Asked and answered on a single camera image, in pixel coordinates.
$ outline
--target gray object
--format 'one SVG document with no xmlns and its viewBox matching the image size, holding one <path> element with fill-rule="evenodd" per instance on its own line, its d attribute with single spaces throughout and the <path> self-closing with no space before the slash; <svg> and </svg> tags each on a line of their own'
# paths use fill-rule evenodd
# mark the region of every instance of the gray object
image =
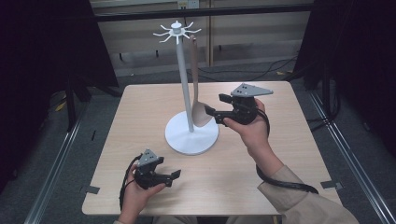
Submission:
<svg viewBox="0 0 396 224">
<path fill-rule="evenodd" d="M 231 92 L 231 95 L 239 97 L 251 97 L 258 95 L 269 95 L 272 93 L 274 93 L 274 91 L 242 83 L 239 87 Z"/>
<path fill-rule="evenodd" d="M 138 167 L 150 164 L 152 162 L 158 161 L 159 158 L 157 155 L 154 154 L 150 149 L 146 149 L 143 153 L 142 158 L 140 158 L 139 163 L 137 164 Z"/>
<path fill-rule="evenodd" d="M 79 190 L 79 192 L 81 193 L 92 193 L 92 194 L 98 194 L 99 193 L 99 189 L 97 187 L 93 187 L 93 186 L 82 186 L 81 189 Z"/>
<path fill-rule="evenodd" d="M 339 189 L 343 189 L 344 188 L 344 186 L 343 186 L 343 184 L 341 184 L 341 182 L 335 182 L 335 181 L 332 181 L 332 180 L 325 181 L 325 182 L 320 182 L 320 185 L 324 189 L 335 188 L 336 190 L 339 190 Z"/>
</svg>

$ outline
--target hand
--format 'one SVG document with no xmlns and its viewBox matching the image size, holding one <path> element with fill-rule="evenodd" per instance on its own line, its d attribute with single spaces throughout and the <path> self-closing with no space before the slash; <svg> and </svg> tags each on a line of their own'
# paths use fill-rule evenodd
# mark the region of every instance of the hand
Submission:
<svg viewBox="0 0 396 224">
<path fill-rule="evenodd" d="M 255 100 L 257 107 L 265 111 L 264 104 L 258 99 Z M 254 157 L 258 151 L 270 148 L 268 143 L 267 124 L 262 117 L 257 116 L 247 125 L 240 124 L 229 118 L 225 118 L 224 123 L 241 135 L 242 141 L 247 147 L 247 151 L 251 157 Z"/>
<path fill-rule="evenodd" d="M 127 183 L 134 181 L 135 169 L 136 164 L 129 171 Z M 149 189 L 142 189 L 135 181 L 130 183 L 125 189 L 119 221 L 124 224 L 134 223 L 139 213 L 146 207 L 149 198 L 164 188 L 165 184 L 159 184 Z"/>
<path fill-rule="evenodd" d="M 256 100 L 257 107 L 265 111 L 264 104 Z M 240 124 L 232 119 L 225 118 L 224 123 L 239 133 L 241 139 L 247 147 L 248 154 L 253 158 L 262 172 L 271 176 L 283 167 L 283 162 L 275 155 L 268 142 L 267 123 L 257 116 L 247 125 Z"/>
</svg>

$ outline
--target beige sleeve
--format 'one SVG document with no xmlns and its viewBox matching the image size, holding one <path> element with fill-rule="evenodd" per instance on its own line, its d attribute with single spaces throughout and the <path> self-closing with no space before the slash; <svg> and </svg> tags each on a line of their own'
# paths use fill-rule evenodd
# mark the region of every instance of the beige sleeve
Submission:
<svg viewBox="0 0 396 224">
<path fill-rule="evenodd" d="M 303 181 L 287 166 L 283 166 L 273 179 L 303 183 Z M 332 202 L 320 195 L 296 189 L 284 189 L 262 183 L 259 191 L 282 214 L 282 223 L 359 223 L 358 220 L 342 205 Z"/>
</svg>

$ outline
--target gray controller part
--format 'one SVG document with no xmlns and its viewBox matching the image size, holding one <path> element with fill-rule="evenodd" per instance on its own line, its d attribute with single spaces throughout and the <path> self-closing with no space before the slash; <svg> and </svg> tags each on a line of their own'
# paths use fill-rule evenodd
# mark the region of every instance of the gray controller part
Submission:
<svg viewBox="0 0 396 224">
<path fill-rule="evenodd" d="M 140 158 L 139 163 L 137 164 L 138 167 L 150 164 L 155 162 L 159 159 L 157 155 L 154 154 L 150 149 L 146 149 L 143 153 L 142 158 Z"/>
<path fill-rule="evenodd" d="M 261 87 L 252 86 L 246 83 L 242 83 L 239 87 L 231 92 L 232 96 L 239 96 L 239 97 L 251 97 L 251 96 L 258 96 L 258 95 L 268 95 L 273 94 L 274 92 L 271 90 L 267 90 Z"/>
</svg>

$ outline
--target wire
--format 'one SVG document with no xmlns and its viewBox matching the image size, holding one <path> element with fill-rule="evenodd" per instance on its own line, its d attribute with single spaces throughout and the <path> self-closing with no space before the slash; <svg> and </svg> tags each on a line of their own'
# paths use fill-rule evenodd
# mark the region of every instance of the wire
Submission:
<svg viewBox="0 0 396 224">
<path fill-rule="evenodd" d="M 129 181 L 128 184 L 125 185 L 125 188 L 128 187 L 128 185 L 131 184 L 131 183 L 133 183 L 133 182 L 134 182 L 134 179 L 131 180 L 131 181 Z"/>
<path fill-rule="evenodd" d="M 303 67 L 302 69 L 298 70 L 298 71 L 293 71 L 289 76 L 283 78 L 284 81 L 292 81 L 296 78 L 299 78 L 301 76 L 304 75 L 304 73 L 306 72 L 306 70 L 310 69 L 312 66 L 316 65 L 319 62 L 319 60 L 314 60 L 313 62 L 309 63 L 308 65 L 306 65 L 305 67 Z"/>
<path fill-rule="evenodd" d="M 318 126 L 311 128 L 311 132 L 314 132 L 328 124 L 330 124 L 332 121 L 335 120 L 335 118 L 337 117 L 338 113 L 340 112 L 340 108 L 341 108 L 341 97 L 340 94 L 337 90 L 337 88 L 335 89 L 334 92 L 334 97 L 333 97 L 333 107 L 332 107 L 332 113 L 329 115 L 329 117 L 325 117 L 325 118 L 317 118 L 317 119 L 307 119 L 306 121 L 308 122 L 316 122 L 316 121 L 323 121 L 323 123 L 319 124 Z"/>
<path fill-rule="evenodd" d="M 269 72 L 274 72 L 274 71 L 276 71 L 276 70 L 278 70 L 278 69 L 280 69 L 280 68 L 286 66 L 287 64 L 289 64 L 289 63 L 295 61 L 296 58 L 297 58 L 297 56 L 294 56 L 294 57 L 292 57 L 291 59 L 283 59 L 283 60 L 279 60 L 279 61 L 273 62 L 273 63 L 271 63 L 270 67 L 269 67 L 264 73 L 263 73 L 262 71 L 242 71 L 242 70 L 225 70 L 225 71 L 215 71 L 215 72 L 211 72 L 211 71 L 206 71 L 206 70 L 204 70 L 204 69 L 202 69 L 202 68 L 198 68 L 198 69 L 199 69 L 200 71 L 205 72 L 205 73 L 208 73 L 208 74 L 218 74 L 218 73 L 262 73 L 260 76 L 254 77 L 254 78 L 252 78 L 252 79 L 250 79 L 250 80 L 247 80 L 247 81 L 254 81 L 254 80 L 256 80 L 257 78 L 260 78 L 260 77 L 263 77 L 263 76 L 267 75 Z M 285 62 L 285 63 L 282 64 L 282 65 L 280 65 L 280 66 L 277 67 L 277 68 L 271 69 L 276 63 L 280 63 L 280 62 Z M 213 80 L 213 81 L 217 81 L 217 82 L 225 82 L 225 81 L 228 81 L 228 80 L 219 80 L 219 79 L 215 79 L 215 78 L 213 78 L 213 77 L 206 77 L 206 76 L 202 76 L 202 75 L 199 75 L 199 77 L 207 78 L 207 79 L 210 79 L 210 80 Z"/>
<path fill-rule="evenodd" d="M 133 165 L 137 160 L 140 160 L 140 158 L 142 158 L 142 156 L 143 156 L 143 154 L 140 154 L 139 156 L 135 157 L 135 158 L 131 161 L 131 163 L 129 164 L 128 168 L 127 168 L 126 171 L 125 171 L 125 176 L 124 176 L 124 178 L 123 178 L 123 180 L 122 180 L 122 185 L 121 185 L 121 189 L 120 189 L 120 197 L 119 197 L 119 199 L 120 199 L 120 209 L 121 209 L 121 210 L 122 210 L 123 196 L 124 196 L 124 194 L 125 194 L 125 189 L 126 189 L 126 187 L 127 187 L 129 184 L 131 184 L 132 182 L 134 182 L 134 180 L 132 180 L 132 181 L 130 181 L 129 183 L 127 183 L 127 184 L 125 185 L 125 182 L 126 182 L 126 180 L 128 179 L 128 174 L 129 174 L 129 172 L 130 172 L 130 170 L 131 170 L 132 165 Z"/>
<path fill-rule="evenodd" d="M 257 109 L 257 114 L 260 117 L 262 117 L 265 120 L 265 122 L 267 123 L 267 134 L 269 135 L 270 134 L 270 121 L 264 111 L 260 110 L 259 108 L 256 108 L 256 109 Z M 302 183 L 285 182 L 285 181 L 275 180 L 273 178 L 270 178 L 262 172 L 262 170 L 260 169 L 260 167 L 257 164 L 256 164 L 256 172 L 257 172 L 257 175 L 263 181 L 265 181 L 266 183 L 268 183 L 270 185 L 274 185 L 274 186 L 285 188 L 285 189 L 298 189 L 298 190 L 302 190 L 305 192 L 312 192 L 312 193 L 318 194 L 318 191 L 312 186 L 302 184 Z"/>
</svg>

